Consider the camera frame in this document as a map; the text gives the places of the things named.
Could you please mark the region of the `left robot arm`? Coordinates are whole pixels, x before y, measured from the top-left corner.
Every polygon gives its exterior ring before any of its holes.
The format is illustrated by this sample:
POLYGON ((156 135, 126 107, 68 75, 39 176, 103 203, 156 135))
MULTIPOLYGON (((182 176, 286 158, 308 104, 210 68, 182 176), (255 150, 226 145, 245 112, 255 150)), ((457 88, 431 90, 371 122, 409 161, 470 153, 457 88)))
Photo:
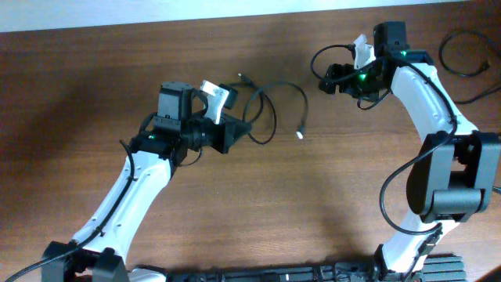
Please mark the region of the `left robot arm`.
POLYGON ((132 240, 189 151, 210 146, 226 154, 251 130, 250 124, 222 112, 234 106, 237 95, 230 85, 209 81, 199 88, 162 83, 157 111, 125 146, 124 167, 102 204, 70 243, 52 242, 46 248, 42 280, 76 281, 89 269, 91 281, 166 281, 161 268, 126 269, 132 240))

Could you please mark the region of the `black usb cable separated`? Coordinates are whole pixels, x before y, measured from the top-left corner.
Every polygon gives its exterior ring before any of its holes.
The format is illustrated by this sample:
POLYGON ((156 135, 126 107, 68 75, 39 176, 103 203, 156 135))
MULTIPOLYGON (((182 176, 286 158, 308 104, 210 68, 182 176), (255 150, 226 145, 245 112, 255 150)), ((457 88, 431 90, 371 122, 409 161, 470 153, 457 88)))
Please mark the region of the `black usb cable separated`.
POLYGON ((438 60, 450 74, 475 78, 491 68, 500 68, 500 47, 484 33, 456 28, 442 39, 438 60))

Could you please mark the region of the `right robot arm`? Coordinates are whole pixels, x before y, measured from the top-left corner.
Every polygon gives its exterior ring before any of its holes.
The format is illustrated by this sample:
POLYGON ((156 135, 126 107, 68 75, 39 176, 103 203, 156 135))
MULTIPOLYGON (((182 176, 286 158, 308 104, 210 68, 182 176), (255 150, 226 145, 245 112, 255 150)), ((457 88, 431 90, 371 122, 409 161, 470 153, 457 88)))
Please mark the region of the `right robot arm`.
POLYGON ((482 132, 443 88, 429 54, 413 50, 402 21, 379 23, 348 45, 353 63, 332 64, 319 77, 328 94, 345 93, 375 107, 395 96, 407 110, 422 147, 402 166, 409 172, 409 210, 394 236, 381 244, 362 272, 366 281, 455 280, 447 257, 432 258, 442 238, 484 211, 496 191, 500 137, 482 132))

